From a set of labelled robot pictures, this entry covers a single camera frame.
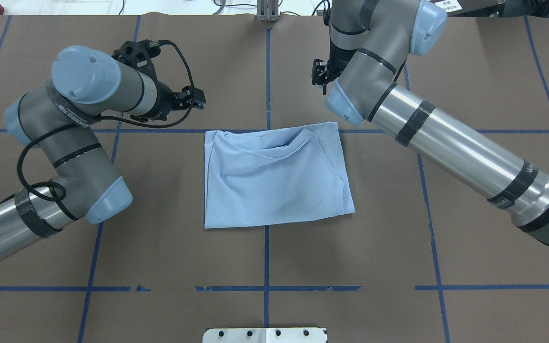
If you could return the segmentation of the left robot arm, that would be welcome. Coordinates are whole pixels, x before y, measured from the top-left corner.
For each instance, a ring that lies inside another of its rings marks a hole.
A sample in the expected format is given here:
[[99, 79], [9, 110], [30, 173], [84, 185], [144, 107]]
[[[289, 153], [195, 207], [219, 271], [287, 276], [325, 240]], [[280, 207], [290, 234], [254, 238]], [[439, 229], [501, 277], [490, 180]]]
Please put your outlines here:
[[115, 120], [155, 128], [171, 111], [202, 109], [189, 65], [170, 40], [126, 41], [113, 54], [74, 45], [51, 76], [4, 113], [23, 145], [22, 188], [0, 202], [0, 262], [85, 218], [102, 223], [133, 201], [124, 178], [90, 128]]

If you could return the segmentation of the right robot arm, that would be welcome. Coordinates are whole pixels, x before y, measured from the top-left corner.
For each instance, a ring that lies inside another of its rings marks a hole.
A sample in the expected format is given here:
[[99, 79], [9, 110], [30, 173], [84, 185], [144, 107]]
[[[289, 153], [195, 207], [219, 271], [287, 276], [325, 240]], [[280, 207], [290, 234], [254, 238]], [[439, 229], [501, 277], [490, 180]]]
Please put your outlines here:
[[428, 0], [333, 0], [324, 16], [330, 56], [314, 61], [312, 84], [333, 85], [326, 107], [350, 124], [377, 126], [549, 246], [549, 173], [394, 80], [410, 54], [433, 48], [446, 11]]

